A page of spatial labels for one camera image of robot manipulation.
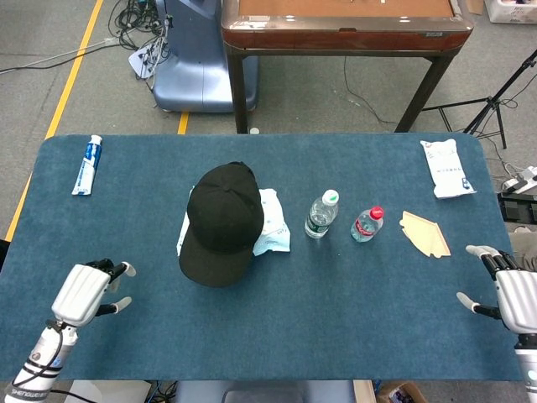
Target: bottle label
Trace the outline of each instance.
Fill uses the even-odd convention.
[[[313,231],[314,233],[324,233],[324,232],[328,231],[328,226],[315,224],[313,221],[311,221],[310,216],[308,216],[306,222],[308,224],[308,228],[311,231]]]
[[[371,231],[368,231],[366,229],[363,229],[362,227],[362,224],[360,223],[360,220],[356,220],[354,222],[354,227],[356,228],[356,230],[361,234],[361,235],[364,235],[366,237],[371,237],[374,235],[374,233],[372,233]]]

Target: plastic water bottle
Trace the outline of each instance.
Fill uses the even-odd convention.
[[[384,224],[384,210],[375,206],[364,210],[351,225],[351,235],[357,242],[367,242],[382,228]]]
[[[325,191],[322,197],[317,198],[311,205],[310,214],[305,219],[304,229],[312,238],[325,236],[330,224],[336,218],[339,202],[337,191]]]

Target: tripod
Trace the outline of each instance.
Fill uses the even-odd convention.
[[[442,116],[442,120],[444,121],[446,128],[451,132],[453,130],[447,119],[444,109],[446,109],[447,107],[460,107],[463,105],[471,105],[473,103],[486,102],[487,105],[485,105],[485,107],[481,110],[481,112],[472,120],[472,122],[468,125],[468,127],[463,130],[463,133],[468,133],[468,134],[473,135],[479,128],[479,125],[481,125],[482,121],[488,115],[488,113],[492,110],[494,113],[496,113],[496,117],[498,118],[499,130],[496,132],[487,133],[487,134],[481,133],[477,137],[479,139],[484,139],[486,137],[500,135],[502,138],[502,146],[504,149],[506,149],[507,143],[505,142],[505,132],[503,130],[502,114],[500,113],[500,106],[502,105],[502,101],[500,100],[500,98],[526,69],[533,67],[537,63],[534,60],[536,57],[537,57],[537,49],[528,59],[524,60],[522,65],[519,67],[519,69],[513,73],[513,75],[507,80],[505,84],[503,84],[502,88],[500,88],[499,91],[496,92],[496,94],[493,97],[472,99],[471,101],[464,101],[464,102],[448,103],[446,105],[440,105],[437,107],[426,107],[422,109],[422,111],[432,111],[432,110],[438,109],[438,111],[440,112],[440,115]]]

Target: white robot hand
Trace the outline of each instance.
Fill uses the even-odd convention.
[[[491,275],[498,293],[498,307],[485,306],[457,292],[459,301],[474,313],[502,320],[519,335],[514,346],[529,401],[537,402],[537,273],[522,270],[514,258],[489,246],[467,246]]]
[[[76,264],[71,269],[52,304],[56,320],[47,321],[47,328],[23,368],[6,388],[6,403],[46,400],[76,344],[77,328],[94,317],[119,313],[131,303],[131,297],[126,296],[116,303],[101,305],[107,290],[117,290],[122,274],[132,277],[136,270],[127,262],[114,265],[110,259]]]

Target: red bottle cap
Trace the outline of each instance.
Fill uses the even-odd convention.
[[[384,217],[384,210],[380,206],[375,206],[371,209],[369,215],[373,220],[380,220],[382,217]]]

